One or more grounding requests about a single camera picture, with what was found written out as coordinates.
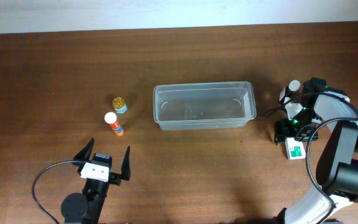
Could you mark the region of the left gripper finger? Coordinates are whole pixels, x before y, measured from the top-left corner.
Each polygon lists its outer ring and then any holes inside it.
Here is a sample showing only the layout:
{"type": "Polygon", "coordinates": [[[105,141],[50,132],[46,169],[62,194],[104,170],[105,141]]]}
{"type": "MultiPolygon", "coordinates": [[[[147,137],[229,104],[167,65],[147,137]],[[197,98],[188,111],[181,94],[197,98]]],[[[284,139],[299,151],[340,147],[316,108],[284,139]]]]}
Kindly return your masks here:
{"type": "Polygon", "coordinates": [[[81,161],[81,162],[89,161],[93,146],[94,146],[94,138],[91,138],[88,144],[74,156],[73,160],[81,161]]]}
{"type": "Polygon", "coordinates": [[[130,167],[130,146],[127,147],[124,160],[121,166],[121,179],[130,180],[131,178],[131,167],[130,167]]]}

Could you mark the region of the white green tube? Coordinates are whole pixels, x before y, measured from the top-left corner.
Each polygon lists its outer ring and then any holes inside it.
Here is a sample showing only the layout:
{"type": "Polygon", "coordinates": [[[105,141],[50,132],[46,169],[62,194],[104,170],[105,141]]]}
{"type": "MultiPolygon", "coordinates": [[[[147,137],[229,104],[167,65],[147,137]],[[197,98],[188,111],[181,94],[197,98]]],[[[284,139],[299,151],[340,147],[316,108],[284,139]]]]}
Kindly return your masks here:
{"type": "Polygon", "coordinates": [[[304,144],[296,141],[295,138],[286,138],[285,148],[289,160],[304,159],[306,157],[304,144]]]}

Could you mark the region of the dark bottle white cap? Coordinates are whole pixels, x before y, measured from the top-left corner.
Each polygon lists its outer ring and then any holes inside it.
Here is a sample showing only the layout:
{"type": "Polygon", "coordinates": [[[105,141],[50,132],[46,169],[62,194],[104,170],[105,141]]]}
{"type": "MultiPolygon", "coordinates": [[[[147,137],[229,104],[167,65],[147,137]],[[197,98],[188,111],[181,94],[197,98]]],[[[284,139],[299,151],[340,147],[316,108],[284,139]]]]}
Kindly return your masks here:
{"type": "Polygon", "coordinates": [[[286,102],[290,101],[295,93],[299,90],[301,83],[298,80],[292,80],[281,92],[279,95],[279,102],[281,105],[284,105],[286,102]]]}

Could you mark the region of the small gold-lid jar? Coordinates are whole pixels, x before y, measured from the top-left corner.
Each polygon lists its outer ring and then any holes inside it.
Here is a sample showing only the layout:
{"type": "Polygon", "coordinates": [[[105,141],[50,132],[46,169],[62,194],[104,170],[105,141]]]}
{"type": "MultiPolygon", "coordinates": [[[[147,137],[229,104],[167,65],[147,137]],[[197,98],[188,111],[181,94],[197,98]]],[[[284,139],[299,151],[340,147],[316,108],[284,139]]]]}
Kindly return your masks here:
{"type": "Polygon", "coordinates": [[[123,114],[127,111],[126,102],[121,97],[116,97],[112,101],[112,106],[116,113],[123,114]]]}

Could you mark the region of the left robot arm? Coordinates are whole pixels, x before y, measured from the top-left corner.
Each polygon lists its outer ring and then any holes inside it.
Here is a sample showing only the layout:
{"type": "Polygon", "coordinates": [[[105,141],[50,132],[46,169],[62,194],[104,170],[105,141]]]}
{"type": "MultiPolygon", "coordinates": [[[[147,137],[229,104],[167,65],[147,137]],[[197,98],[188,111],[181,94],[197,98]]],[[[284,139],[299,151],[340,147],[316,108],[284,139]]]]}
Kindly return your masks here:
{"type": "Polygon", "coordinates": [[[97,223],[110,185],[120,185],[123,180],[130,180],[130,148],[122,162],[119,174],[111,172],[112,157],[96,153],[91,155],[94,139],[73,158],[78,166],[78,174],[85,179],[81,193],[68,195],[61,204],[61,213],[65,223],[97,223]]]}

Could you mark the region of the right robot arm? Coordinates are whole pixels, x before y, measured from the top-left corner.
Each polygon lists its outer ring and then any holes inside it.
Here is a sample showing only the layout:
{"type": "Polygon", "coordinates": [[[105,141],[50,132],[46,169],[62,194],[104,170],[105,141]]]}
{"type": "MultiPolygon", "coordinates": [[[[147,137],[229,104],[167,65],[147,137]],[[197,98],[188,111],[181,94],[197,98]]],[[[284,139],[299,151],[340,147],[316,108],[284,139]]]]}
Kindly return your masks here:
{"type": "Polygon", "coordinates": [[[279,95],[287,117],[274,124],[274,143],[287,157],[304,159],[312,188],[274,223],[329,223],[338,210],[358,203],[358,109],[348,95],[320,78],[291,81],[279,95]]]}

